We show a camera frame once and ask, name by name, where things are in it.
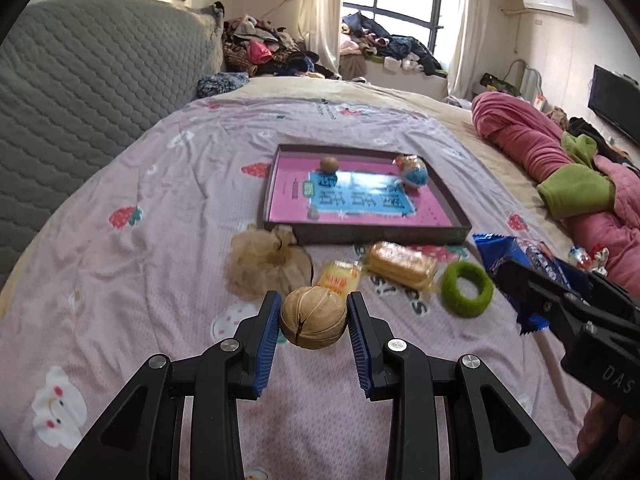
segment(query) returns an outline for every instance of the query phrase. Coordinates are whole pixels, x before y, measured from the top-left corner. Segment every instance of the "blue packaging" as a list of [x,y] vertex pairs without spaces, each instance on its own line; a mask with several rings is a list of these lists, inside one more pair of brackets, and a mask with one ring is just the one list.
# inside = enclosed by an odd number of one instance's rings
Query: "blue packaging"
[[[557,260],[544,242],[495,234],[475,234],[474,241],[480,252],[482,264],[490,276],[494,275],[495,269],[505,258],[513,258],[571,290],[574,290],[575,287],[567,278],[567,272],[572,276],[575,276],[572,271],[577,272],[578,275],[581,274],[577,269],[567,269],[568,264]],[[517,321],[521,326],[521,334],[535,332],[549,326],[545,317],[530,313],[529,309],[521,305],[519,300],[506,297],[518,313]]]

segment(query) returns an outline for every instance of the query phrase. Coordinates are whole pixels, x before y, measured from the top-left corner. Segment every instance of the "gray quilted headboard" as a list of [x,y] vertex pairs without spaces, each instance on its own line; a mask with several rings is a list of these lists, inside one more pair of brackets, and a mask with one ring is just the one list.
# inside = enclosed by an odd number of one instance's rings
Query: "gray quilted headboard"
[[0,45],[0,288],[49,216],[222,65],[222,14],[47,0]]

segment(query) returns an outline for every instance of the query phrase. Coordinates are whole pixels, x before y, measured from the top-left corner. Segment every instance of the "curtain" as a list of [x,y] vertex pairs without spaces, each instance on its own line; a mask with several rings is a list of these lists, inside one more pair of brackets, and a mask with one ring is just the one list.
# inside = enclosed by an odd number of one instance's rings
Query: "curtain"
[[460,0],[460,26],[455,50],[449,65],[449,94],[467,98],[471,94],[473,77],[482,49],[489,0]]
[[301,0],[298,35],[318,54],[320,64],[338,72],[340,59],[340,6],[342,0]]

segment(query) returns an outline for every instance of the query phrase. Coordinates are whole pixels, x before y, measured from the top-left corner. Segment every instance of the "green ring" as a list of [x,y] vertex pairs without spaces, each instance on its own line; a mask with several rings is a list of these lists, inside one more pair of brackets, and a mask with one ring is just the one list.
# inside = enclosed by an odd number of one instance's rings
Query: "green ring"
[[[463,296],[458,288],[458,279],[465,278],[478,288],[475,298]],[[469,262],[449,264],[440,283],[442,301],[461,317],[477,317],[482,314],[494,296],[494,282],[482,267]]]

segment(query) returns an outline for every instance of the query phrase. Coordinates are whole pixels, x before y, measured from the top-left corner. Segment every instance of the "silver bolt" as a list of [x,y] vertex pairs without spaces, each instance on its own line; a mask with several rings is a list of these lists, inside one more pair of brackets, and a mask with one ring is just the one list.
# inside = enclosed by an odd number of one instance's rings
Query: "silver bolt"
[[163,355],[154,355],[148,361],[149,366],[154,370],[158,370],[158,368],[162,368],[166,364],[166,357]]
[[389,350],[393,350],[394,352],[406,350],[406,342],[402,339],[392,339],[386,345],[389,347]]
[[220,343],[220,348],[223,352],[235,352],[238,350],[240,343],[235,339],[225,339]]
[[480,360],[480,358],[472,354],[467,354],[462,357],[462,364],[465,365],[467,368],[471,368],[471,369],[478,368],[481,363],[482,361]]

